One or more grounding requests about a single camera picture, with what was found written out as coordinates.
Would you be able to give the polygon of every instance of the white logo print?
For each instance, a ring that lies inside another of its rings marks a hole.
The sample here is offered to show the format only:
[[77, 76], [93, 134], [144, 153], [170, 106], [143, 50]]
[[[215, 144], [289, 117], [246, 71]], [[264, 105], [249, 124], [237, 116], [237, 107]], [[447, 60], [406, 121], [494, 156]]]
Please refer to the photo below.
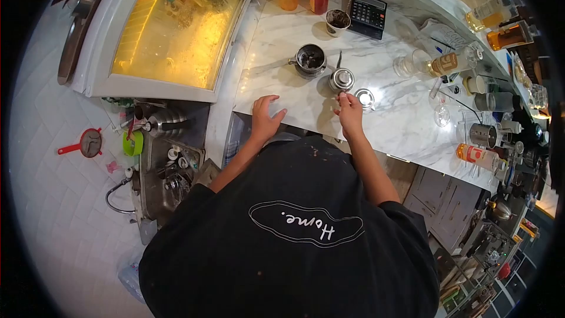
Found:
[[351, 242], [364, 232], [363, 220], [358, 216], [334, 218], [324, 208], [305, 208], [287, 201], [253, 205], [249, 217], [277, 237], [320, 248]]

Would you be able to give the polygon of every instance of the plastic bag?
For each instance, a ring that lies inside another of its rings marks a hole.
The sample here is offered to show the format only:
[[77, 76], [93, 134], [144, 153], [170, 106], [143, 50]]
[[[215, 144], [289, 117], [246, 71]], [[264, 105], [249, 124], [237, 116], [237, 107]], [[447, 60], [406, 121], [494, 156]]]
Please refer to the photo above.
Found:
[[124, 254], [118, 261], [117, 278], [125, 289], [139, 302], [145, 304], [139, 286], [139, 262], [143, 257], [145, 247], [137, 246], [132, 251]]

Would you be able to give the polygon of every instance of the red strainer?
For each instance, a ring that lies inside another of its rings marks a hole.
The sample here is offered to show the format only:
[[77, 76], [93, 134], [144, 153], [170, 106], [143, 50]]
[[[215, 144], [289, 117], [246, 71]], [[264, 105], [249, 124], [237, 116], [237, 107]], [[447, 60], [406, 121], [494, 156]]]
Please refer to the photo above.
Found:
[[80, 150], [81, 154], [86, 158], [93, 158], [96, 155], [101, 155], [100, 149], [102, 148], [102, 135], [100, 131], [102, 128], [98, 129], [87, 129], [82, 133], [80, 137], [80, 142], [75, 145], [69, 145], [57, 150], [59, 155], [67, 152]]

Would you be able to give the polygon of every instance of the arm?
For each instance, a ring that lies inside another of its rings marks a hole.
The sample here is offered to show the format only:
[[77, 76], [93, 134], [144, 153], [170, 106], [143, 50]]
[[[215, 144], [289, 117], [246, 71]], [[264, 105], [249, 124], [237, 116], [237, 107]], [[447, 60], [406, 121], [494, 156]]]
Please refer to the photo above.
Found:
[[340, 117], [343, 136], [351, 147], [353, 163], [363, 181], [367, 199], [376, 206], [385, 201], [400, 203], [398, 192], [378, 162], [377, 155], [363, 132], [361, 103], [355, 96], [344, 93], [341, 93], [337, 100], [340, 102], [341, 110], [334, 112]]
[[269, 103], [278, 99], [277, 95], [260, 97], [253, 103], [253, 117], [251, 121], [251, 137], [243, 148], [237, 152], [230, 163], [210, 183], [210, 189], [215, 193], [222, 190], [228, 183], [243, 172], [255, 159], [267, 140], [277, 132], [281, 121], [286, 115], [286, 109], [281, 110], [276, 116], [269, 116]]

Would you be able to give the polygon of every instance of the calculator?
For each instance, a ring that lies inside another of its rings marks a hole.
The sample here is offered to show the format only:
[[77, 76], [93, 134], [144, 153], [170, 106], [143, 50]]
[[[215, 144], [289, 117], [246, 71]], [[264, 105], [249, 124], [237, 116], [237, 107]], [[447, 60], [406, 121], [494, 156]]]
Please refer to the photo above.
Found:
[[349, 29], [374, 39], [382, 39], [385, 29], [386, 3], [381, 0], [353, 0]]

